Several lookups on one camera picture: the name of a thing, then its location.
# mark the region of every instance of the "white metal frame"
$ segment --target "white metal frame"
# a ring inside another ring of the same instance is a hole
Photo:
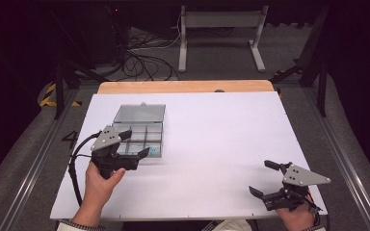
[[[254,12],[186,12],[186,7],[181,9],[181,45],[179,50],[179,72],[186,70],[187,40],[186,29],[197,27],[257,27],[254,39],[249,40],[251,52],[259,72],[266,68],[257,48],[266,20],[268,6],[263,6],[261,11]]]

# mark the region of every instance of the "human hand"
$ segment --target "human hand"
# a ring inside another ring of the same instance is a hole
[[[83,202],[71,222],[97,227],[100,222],[101,211],[124,173],[125,169],[120,168],[116,172],[112,172],[111,177],[106,180],[100,175],[97,166],[90,162],[86,170],[86,189]]]
[[[276,209],[276,213],[288,231],[303,231],[314,226],[314,216],[308,211],[306,204],[298,206],[292,212],[288,209]]]

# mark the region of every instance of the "hand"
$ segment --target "hand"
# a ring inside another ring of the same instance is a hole
[[[90,162],[86,170],[86,189],[83,202],[71,222],[97,227],[100,222],[101,211],[124,173],[125,169],[120,168],[113,172],[108,180],[105,180],[100,175],[97,166]]]
[[[276,213],[288,231],[303,231],[314,226],[314,216],[308,211],[306,204],[300,205],[292,212],[288,209],[276,209]]]

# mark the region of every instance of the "white table surface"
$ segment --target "white table surface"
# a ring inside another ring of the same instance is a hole
[[[270,218],[249,186],[267,193],[282,173],[265,160],[308,168],[276,92],[95,94],[77,144],[113,122],[121,104],[165,104],[162,159],[142,160],[127,171],[103,209],[105,220]],[[94,140],[80,153],[90,155]],[[76,161],[81,193],[89,158]],[[316,186],[315,203],[327,213]],[[50,218],[78,209],[68,172]]]

